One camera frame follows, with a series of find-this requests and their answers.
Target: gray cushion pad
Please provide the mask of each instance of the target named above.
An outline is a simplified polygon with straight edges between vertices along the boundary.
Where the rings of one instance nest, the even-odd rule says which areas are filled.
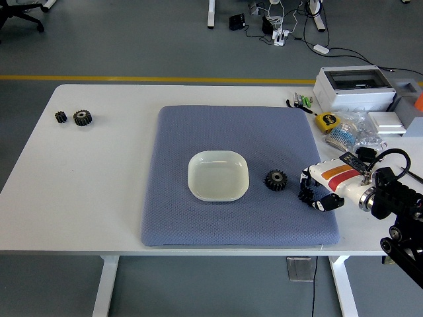
[[[188,163],[197,153],[228,150],[249,168],[245,195],[207,202],[188,188]],[[168,106],[159,113],[141,220],[141,241],[157,245],[304,246],[339,241],[333,212],[298,200],[301,171],[320,161],[305,113],[299,109]],[[280,169],[281,192],[264,184]],[[327,194],[319,186],[317,196]]]

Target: square bowl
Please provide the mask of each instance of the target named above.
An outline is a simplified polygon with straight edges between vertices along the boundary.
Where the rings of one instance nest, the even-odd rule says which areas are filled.
[[[188,163],[188,187],[203,201],[234,201],[249,188],[247,162],[233,151],[204,151]]]

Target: table leg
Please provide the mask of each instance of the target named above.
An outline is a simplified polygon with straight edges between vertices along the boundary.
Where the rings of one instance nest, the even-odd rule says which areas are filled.
[[[98,285],[93,317],[107,317],[112,299],[114,279],[118,269],[119,256],[102,256],[104,260],[100,284]]]
[[[313,15],[315,15],[316,13],[318,13],[320,10],[320,2],[319,0],[310,0],[310,11]],[[321,15],[318,15],[317,17],[314,18],[316,26],[317,26],[317,30],[319,30],[319,32],[324,32],[326,30],[325,24],[323,23],[323,20],[321,18]]]
[[[329,256],[330,268],[332,269],[343,317],[358,317],[356,302],[344,264],[344,261],[348,258],[349,256]]]
[[[51,7],[53,7],[53,4],[56,2],[57,0],[48,0],[46,2],[46,4],[43,6],[45,8],[47,8],[48,10],[50,10]]]
[[[208,28],[214,28],[214,4],[215,0],[209,0],[209,17],[207,20]]]

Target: small black gear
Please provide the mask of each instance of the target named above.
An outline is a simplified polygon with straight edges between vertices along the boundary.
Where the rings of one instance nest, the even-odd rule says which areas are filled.
[[[78,112],[75,112],[73,119],[77,125],[83,127],[84,125],[90,124],[93,120],[93,117],[88,110],[79,110]]]
[[[56,120],[59,123],[63,123],[63,122],[67,121],[67,116],[65,115],[65,113],[63,111],[56,112],[56,114],[54,116],[56,117]]]
[[[267,173],[264,183],[271,190],[279,192],[285,188],[287,181],[288,177],[284,172],[281,170],[271,170]]]
[[[306,187],[300,191],[300,193],[298,194],[298,198],[304,203],[310,203],[313,201],[314,195],[315,193],[313,192],[313,190]]]

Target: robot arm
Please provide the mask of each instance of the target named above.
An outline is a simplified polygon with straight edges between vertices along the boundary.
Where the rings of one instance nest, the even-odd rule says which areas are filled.
[[[375,163],[391,153],[405,157],[404,171],[397,176],[390,168],[372,172]],[[394,213],[397,216],[395,224],[389,229],[390,237],[381,239],[381,247],[423,288],[423,195],[398,181],[408,172],[410,165],[410,158],[401,149],[385,151],[369,165],[352,153],[346,153],[340,159],[303,170],[299,199],[315,209],[328,211],[341,207],[344,197],[347,197],[361,210],[371,211],[377,219],[384,219]],[[310,189],[313,180],[331,194],[314,200]]]

